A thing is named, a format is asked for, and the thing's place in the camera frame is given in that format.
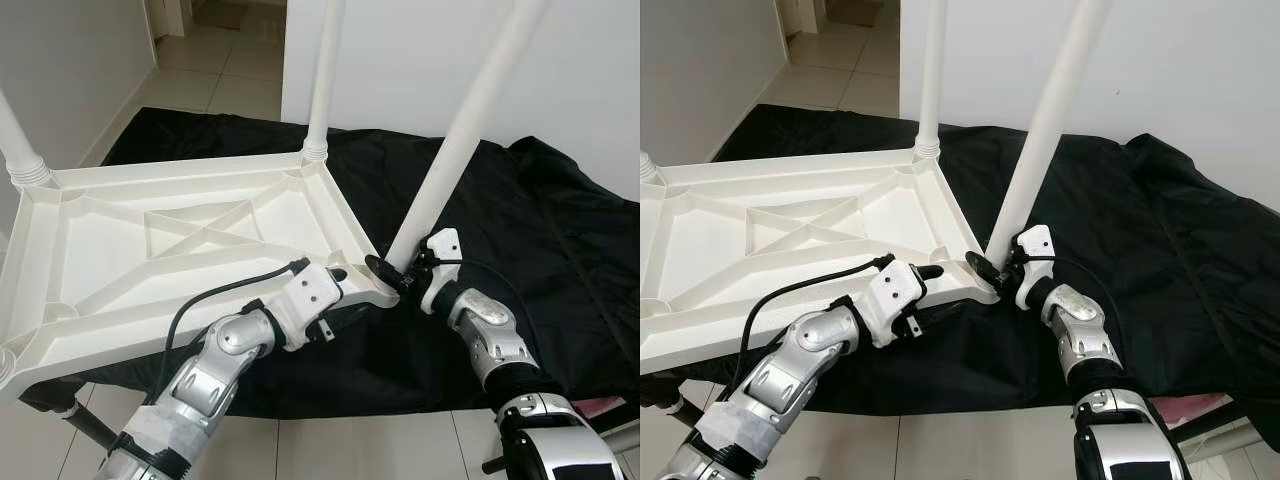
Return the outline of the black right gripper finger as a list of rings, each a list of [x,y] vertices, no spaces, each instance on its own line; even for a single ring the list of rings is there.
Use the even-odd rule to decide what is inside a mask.
[[[965,261],[978,278],[991,287],[1004,285],[1004,274],[982,253],[975,251],[965,252]]]
[[[371,274],[381,283],[389,285],[396,292],[406,292],[407,285],[403,274],[385,259],[370,253],[364,257],[364,262]]]

